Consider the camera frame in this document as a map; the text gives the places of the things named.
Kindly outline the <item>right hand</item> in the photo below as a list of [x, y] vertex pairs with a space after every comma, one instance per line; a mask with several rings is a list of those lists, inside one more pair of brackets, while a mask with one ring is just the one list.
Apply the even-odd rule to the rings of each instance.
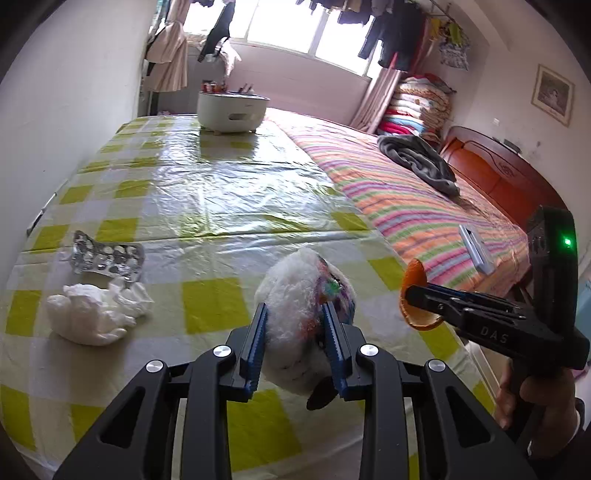
[[496, 396], [495, 420], [503, 429], [507, 429], [513, 421], [519, 398], [543, 407], [544, 417], [532, 437], [531, 453], [535, 456], [553, 456], [568, 445], [580, 423], [580, 415], [575, 407], [575, 383], [571, 370], [563, 369], [552, 380], [529, 377], [521, 384], [519, 394], [510, 389], [513, 377], [513, 363], [508, 360]]

